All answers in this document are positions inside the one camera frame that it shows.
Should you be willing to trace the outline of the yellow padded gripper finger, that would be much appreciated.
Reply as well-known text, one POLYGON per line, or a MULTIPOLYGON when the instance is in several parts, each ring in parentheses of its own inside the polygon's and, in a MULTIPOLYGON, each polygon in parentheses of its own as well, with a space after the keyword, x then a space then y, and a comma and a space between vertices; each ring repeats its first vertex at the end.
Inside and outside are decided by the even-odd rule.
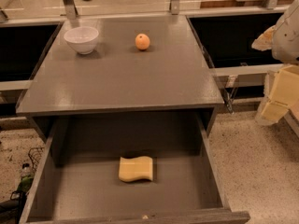
POLYGON ((277 123, 299 100, 299 66, 283 65, 270 71, 264 82, 264 98, 260 105, 263 120, 277 123))

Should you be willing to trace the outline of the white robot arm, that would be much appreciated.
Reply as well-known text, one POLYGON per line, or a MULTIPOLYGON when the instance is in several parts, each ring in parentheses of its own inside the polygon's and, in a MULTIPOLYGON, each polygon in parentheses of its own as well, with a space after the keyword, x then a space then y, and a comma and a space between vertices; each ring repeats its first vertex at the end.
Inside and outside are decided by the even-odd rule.
POLYGON ((256 38, 251 47, 271 50, 283 65, 269 72, 264 81, 256 121, 260 125, 278 123, 299 100, 299 0, 286 9, 277 23, 256 38))

